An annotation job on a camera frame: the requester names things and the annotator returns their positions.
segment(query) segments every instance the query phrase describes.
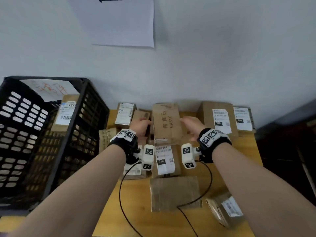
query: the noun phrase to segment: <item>human hand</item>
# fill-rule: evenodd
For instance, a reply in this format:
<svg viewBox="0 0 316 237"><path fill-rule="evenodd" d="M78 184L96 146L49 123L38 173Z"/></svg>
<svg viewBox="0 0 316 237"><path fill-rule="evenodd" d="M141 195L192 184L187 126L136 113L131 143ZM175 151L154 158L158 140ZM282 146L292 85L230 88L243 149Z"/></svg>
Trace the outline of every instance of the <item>human hand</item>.
<svg viewBox="0 0 316 237"><path fill-rule="evenodd" d="M140 140L144 139L143 137L145 136L147 126L151 124L152 122L146 118L134 119L130 124L130 129L136 132L136 136Z"/></svg>
<svg viewBox="0 0 316 237"><path fill-rule="evenodd" d="M185 116L180 118L180 121L185 125L185 127L187 127L190 134L193 134L190 141L196 141L201 131L206 128L206 126L196 117Z"/></svg>

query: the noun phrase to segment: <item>white wall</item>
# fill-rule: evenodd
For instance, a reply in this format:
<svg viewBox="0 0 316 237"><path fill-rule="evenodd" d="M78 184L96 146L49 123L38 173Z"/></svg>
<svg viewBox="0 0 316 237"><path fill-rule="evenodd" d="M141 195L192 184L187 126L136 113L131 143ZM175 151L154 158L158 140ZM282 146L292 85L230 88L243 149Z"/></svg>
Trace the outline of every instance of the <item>white wall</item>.
<svg viewBox="0 0 316 237"><path fill-rule="evenodd" d="M260 127L316 97L315 7L155 0L156 47L141 49L90 45L66 0L0 0L0 76L88 77L112 109L229 101Z"/></svg>

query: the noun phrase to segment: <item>forearm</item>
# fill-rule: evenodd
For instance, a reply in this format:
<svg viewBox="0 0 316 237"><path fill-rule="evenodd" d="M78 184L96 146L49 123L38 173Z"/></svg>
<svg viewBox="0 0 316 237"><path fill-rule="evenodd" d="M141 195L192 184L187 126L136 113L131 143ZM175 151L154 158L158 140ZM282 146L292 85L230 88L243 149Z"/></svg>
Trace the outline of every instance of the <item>forearm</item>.
<svg viewBox="0 0 316 237"><path fill-rule="evenodd" d="M212 159L256 236L316 236L316 208L284 180L227 143Z"/></svg>
<svg viewBox="0 0 316 237"><path fill-rule="evenodd" d="M9 236L91 237L125 161L120 147L109 146L54 190Z"/></svg>

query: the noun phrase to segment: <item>black plastic crate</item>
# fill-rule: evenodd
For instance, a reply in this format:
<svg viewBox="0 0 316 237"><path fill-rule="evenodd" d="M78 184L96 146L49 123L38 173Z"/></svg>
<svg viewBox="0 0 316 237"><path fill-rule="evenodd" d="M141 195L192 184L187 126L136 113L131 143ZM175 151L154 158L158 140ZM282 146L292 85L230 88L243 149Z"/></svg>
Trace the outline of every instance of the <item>black plastic crate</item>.
<svg viewBox="0 0 316 237"><path fill-rule="evenodd" d="M80 93L65 135L51 132L61 101L44 102L21 79L69 81ZM0 86L0 216L27 215L98 155L109 108L86 78L6 77Z"/></svg>

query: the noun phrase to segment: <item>wrist strap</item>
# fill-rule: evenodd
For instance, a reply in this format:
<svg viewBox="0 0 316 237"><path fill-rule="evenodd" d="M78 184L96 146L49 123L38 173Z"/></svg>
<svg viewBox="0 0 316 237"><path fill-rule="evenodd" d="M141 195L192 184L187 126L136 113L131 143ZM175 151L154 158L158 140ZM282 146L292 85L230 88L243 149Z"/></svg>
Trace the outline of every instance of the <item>wrist strap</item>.
<svg viewBox="0 0 316 237"><path fill-rule="evenodd" d="M122 129L116 136L114 136L108 146L118 145L123 149L126 155L126 163L132 165L136 163L139 158L134 156L134 153L137 153L138 144L137 144L136 132L130 129Z"/></svg>
<svg viewBox="0 0 316 237"><path fill-rule="evenodd" d="M232 144L228 135L211 128L205 128L201 131L197 142L200 144L200 150L202 153L200 161L203 161L204 163L213 163L212 153L217 146L222 143Z"/></svg>

